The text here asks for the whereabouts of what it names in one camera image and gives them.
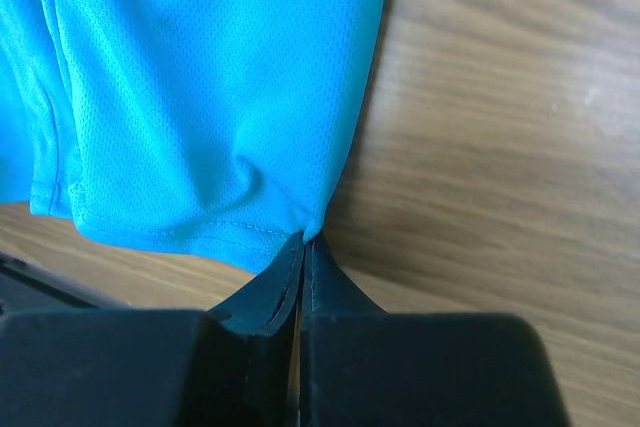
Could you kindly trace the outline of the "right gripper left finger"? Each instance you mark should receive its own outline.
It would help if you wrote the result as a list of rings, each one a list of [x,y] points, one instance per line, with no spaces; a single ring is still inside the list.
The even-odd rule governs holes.
[[[279,426],[304,247],[209,310],[139,309],[1,259],[5,426]]]

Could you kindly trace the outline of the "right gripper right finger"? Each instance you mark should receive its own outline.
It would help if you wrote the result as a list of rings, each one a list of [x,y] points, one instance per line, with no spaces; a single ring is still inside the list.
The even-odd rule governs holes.
[[[544,344],[504,313],[391,314],[337,265],[305,250],[304,426],[566,426]]]

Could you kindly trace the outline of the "teal t shirt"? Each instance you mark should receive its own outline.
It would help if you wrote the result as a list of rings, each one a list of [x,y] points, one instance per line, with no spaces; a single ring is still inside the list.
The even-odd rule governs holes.
[[[1,199],[262,271],[312,239],[384,0],[1,0]]]

